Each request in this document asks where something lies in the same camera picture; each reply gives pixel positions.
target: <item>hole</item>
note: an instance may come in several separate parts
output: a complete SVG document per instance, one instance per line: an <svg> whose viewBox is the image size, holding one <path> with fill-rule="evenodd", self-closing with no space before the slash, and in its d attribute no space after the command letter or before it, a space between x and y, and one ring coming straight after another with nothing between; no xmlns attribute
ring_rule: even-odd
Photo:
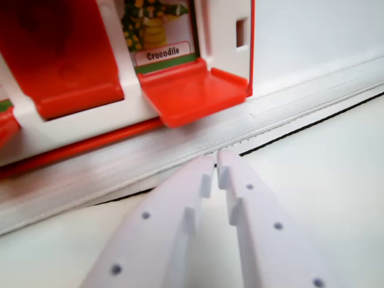
<svg viewBox="0 0 384 288"><path fill-rule="evenodd" d="M277 230L282 230L283 229L283 225L280 223L280 222L276 222L275 224L274 224L274 227L275 227L275 229L277 229Z"/></svg>
<svg viewBox="0 0 384 288"><path fill-rule="evenodd" d="M241 19L236 21L236 47L241 47L245 45L245 21L246 19Z"/></svg>
<svg viewBox="0 0 384 288"><path fill-rule="evenodd" d="M316 278L313 280L313 285L315 287L325 287L325 283L323 280L321 280L320 278Z"/></svg>
<svg viewBox="0 0 384 288"><path fill-rule="evenodd" d="M112 275L118 275L118 274L120 274L121 270L122 269L121 269L121 266L119 264L113 264L111 269L110 269L110 273Z"/></svg>
<svg viewBox="0 0 384 288"><path fill-rule="evenodd" d="M148 218L150 218L150 217L151 217L151 215L150 215L149 212L143 212L143 214L142 214L142 218L143 218L143 219L148 219Z"/></svg>

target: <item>label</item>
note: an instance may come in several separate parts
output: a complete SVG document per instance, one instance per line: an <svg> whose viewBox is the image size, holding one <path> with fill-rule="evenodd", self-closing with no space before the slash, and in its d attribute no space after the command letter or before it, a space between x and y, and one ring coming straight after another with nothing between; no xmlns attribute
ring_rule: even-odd
<svg viewBox="0 0 384 288"><path fill-rule="evenodd" d="M134 54L137 65L146 65L163 60L168 60L191 53L188 42L176 43Z"/></svg>
<svg viewBox="0 0 384 288"><path fill-rule="evenodd" d="M192 0L124 0L121 23L137 73L194 61Z"/></svg>

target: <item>green strip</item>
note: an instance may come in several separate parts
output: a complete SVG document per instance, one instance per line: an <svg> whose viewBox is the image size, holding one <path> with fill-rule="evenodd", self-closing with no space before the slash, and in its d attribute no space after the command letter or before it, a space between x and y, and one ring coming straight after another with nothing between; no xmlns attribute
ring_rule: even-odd
<svg viewBox="0 0 384 288"><path fill-rule="evenodd" d="M153 71L164 69L164 68L169 68L175 65L192 62L192 61L195 61L196 58L197 58L196 54L193 53L193 54L189 54L189 55L185 55L185 56L181 56L181 57L177 57L169 60L164 60L164 61L160 61L160 62L148 64L148 65L138 66L138 67L135 67L134 70L136 71L136 73L145 74L145 73L153 72Z"/></svg>
<svg viewBox="0 0 384 288"><path fill-rule="evenodd" d="M12 102L9 99L6 99L4 101L0 101L0 112L4 112L8 109L8 107L11 107Z"/></svg>

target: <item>red plastic part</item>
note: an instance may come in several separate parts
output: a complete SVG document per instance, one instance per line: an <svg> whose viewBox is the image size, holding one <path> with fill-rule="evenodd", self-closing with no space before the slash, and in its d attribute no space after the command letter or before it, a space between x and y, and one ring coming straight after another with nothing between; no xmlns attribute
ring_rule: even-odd
<svg viewBox="0 0 384 288"><path fill-rule="evenodd" d="M124 98L95 0L4 1L0 51L45 119Z"/></svg>
<svg viewBox="0 0 384 288"><path fill-rule="evenodd" d="M70 144L49 152L45 152L43 154L18 161L4 167L0 167L0 179L18 175L31 169L45 166L50 163L66 159L76 154L90 151L95 148L100 148L124 138L128 138L130 136L137 135L139 133L146 132L161 126L163 126L163 123L160 121L160 119L154 118L103 135L95 136L90 139L79 141L77 143Z"/></svg>
<svg viewBox="0 0 384 288"><path fill-rule="evenodd" d="M13 107L0 113L0 148L16 135L20 130L20 125L12 114Z"/></svg>
<svg viewBox="0 0 384 288"><path fill-rule="evenodd" d="M146 75L139 74L143 91L161 120L178 127L240 104L248 80L212 68L202 58Z"/></svg>

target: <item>white plastic piece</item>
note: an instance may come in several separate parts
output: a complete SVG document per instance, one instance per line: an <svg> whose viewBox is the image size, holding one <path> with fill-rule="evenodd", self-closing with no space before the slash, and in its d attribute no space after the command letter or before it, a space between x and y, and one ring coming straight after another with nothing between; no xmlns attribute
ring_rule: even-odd
<svg viewBox="0 0 384 288"><path fill-rule="evenodd" d="M340 288L275 194L239 155L218 153L218 182L238 231L245 288Z"/></svg>
<svg viewBox="0 0 384 288"><path fill-rule="evenodd" d="M208 68L250 78L251 0L195 0L200 55ZM236 46L236 22L244 21L244 45Z"/></svg>
<svg viewBox="0 0 384 288"><path fill-rule="evenodd" d="M214 160L198 157L128 213L82 288L179 288L201 197L209 197Z"/></svg>

